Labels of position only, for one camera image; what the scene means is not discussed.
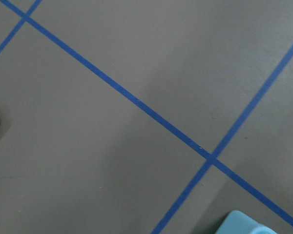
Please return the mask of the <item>light blue plastic bin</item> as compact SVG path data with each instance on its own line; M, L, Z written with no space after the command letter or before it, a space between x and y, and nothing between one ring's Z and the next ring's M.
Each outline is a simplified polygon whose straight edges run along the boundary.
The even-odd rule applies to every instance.
M231 211L216 234L276 234L269 227L262 225L241 211Z

